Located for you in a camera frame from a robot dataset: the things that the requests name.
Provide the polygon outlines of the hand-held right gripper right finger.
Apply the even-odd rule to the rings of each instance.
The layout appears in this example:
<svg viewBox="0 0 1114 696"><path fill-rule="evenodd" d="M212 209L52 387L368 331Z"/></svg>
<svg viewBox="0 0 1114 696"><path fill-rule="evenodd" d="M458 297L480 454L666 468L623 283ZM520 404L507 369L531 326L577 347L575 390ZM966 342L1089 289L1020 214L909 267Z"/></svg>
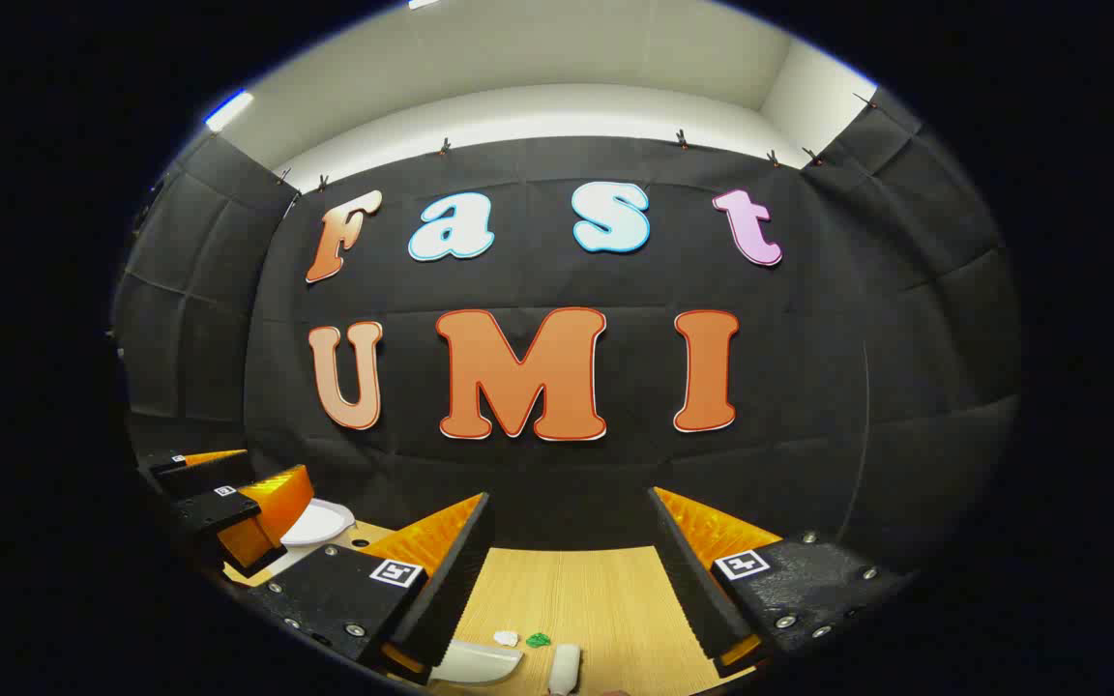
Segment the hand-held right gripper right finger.
<svg viewBox="0 0 1114 696"><path fill-rule="evenodd" d="M814 532L774 535L659 486L647 498L664 572L719 670L819 651L913 581Z"/></svg>

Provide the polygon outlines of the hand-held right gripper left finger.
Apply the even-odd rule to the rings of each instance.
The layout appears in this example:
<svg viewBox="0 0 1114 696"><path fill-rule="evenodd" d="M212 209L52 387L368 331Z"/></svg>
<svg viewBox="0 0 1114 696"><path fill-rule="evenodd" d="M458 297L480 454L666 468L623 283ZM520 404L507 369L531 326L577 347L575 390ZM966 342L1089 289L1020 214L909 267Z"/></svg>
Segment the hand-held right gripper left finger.
<svg viewBox="0 0 1114 696"><path fill-rule="evenodd" d="M328 545L245 591L252 612L340 661L428 682L444 660L495 532L489 493L364 549Z"/></svg>

